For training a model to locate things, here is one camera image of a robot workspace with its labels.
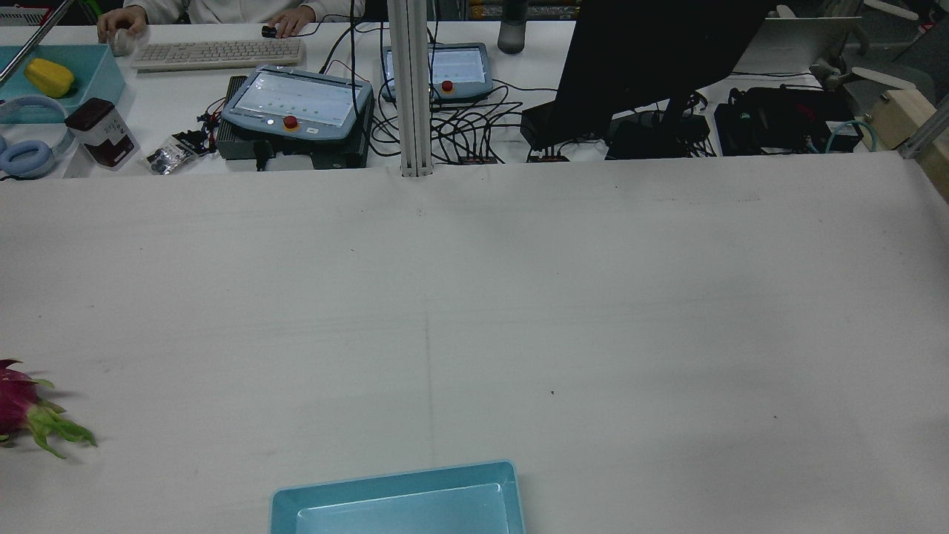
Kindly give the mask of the person left hand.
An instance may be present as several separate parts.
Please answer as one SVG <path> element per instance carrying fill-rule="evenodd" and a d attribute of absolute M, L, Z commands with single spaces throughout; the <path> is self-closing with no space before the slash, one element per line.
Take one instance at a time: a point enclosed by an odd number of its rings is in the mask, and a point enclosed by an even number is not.
<path fill-rule="evenodd" d="M 315 21 L 315 11 L 301 4 L 295 9 L 282 10 L 281 13 L 275 14 L 268 21 L 267 26 L 274 28 L 274 35 L 278 39 L 287 39 L 299 35 L 308 24 Z"/>

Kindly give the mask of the person right hand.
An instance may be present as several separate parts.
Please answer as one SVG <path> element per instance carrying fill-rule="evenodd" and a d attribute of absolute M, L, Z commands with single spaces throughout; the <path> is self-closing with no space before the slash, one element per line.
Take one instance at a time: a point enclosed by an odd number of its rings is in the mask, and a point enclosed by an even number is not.
<path fill-rule="evenodd" d="M 121 9 L 105 11 L 97 20 L 98 42 L 105 44 L 117 30 L 126 30 L 135 37 L 147 26 L 147 13 L 138 4 L 129 4 Z"/>

